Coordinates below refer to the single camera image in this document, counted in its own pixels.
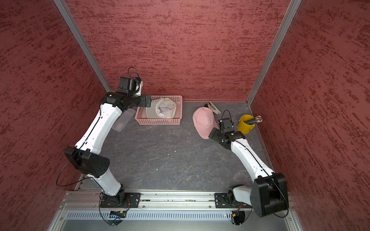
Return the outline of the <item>pink baseball cap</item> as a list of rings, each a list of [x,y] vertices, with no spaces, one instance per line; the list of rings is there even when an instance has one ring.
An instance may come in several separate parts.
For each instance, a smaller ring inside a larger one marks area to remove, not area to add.
[[[197,133],[205,140],[209,139],[213,128],[219,129],[213,111],[207,107],[198,108],[193,113],[192,119]]]

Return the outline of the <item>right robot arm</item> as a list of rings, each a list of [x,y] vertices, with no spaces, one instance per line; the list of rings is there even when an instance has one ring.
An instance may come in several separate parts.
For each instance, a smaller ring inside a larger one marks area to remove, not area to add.
[[[243,185],[233,188],[233,199],[250,205],[259,217],[288,212],[288,187],[284,175],[275,173],[261,160],[244,134],[234,130],[230,118],[223,118],[218,123],[219,128],[213,128],[209,138],[232,151],[246,168],[253,182],[251,188]]]

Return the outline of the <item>cream baseball cap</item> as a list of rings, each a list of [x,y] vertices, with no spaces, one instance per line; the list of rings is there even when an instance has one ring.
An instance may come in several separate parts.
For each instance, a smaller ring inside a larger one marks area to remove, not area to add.
[[[172,119],[177,110],[176,103],[169,98],[160,98],[151,101],[151,106],[145,109],[149,119]]]

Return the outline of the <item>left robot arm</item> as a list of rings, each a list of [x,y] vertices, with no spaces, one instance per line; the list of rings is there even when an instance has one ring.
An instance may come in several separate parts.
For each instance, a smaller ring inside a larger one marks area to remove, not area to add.
[[[123,206],[125,192],[110,171],[110,160],[100,155],[103,143],[116,120],[132,107],[150,107],[151,96],[142,95],[140,77],[120,77],[116,92],[102,98],[99,111],[83,137],[65,156],[74,168],[91,178],[102,190],[102,199],[112,206]]]

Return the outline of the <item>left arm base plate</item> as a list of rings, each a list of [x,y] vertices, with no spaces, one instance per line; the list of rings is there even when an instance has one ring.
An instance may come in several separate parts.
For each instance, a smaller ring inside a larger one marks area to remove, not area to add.
[[[102,194],[101,208],[138,208],[140,193],[121,193],[116,196]]]

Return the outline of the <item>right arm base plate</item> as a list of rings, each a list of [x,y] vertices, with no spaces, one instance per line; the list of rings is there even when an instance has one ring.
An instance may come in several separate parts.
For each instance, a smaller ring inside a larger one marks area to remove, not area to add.
[[[230,209],[239,209],[239,208],[252,208],[250,205],[242,202],[237,202],[234,196],[231,193],[215,193],[214,201],[216,208],[230,208]]]

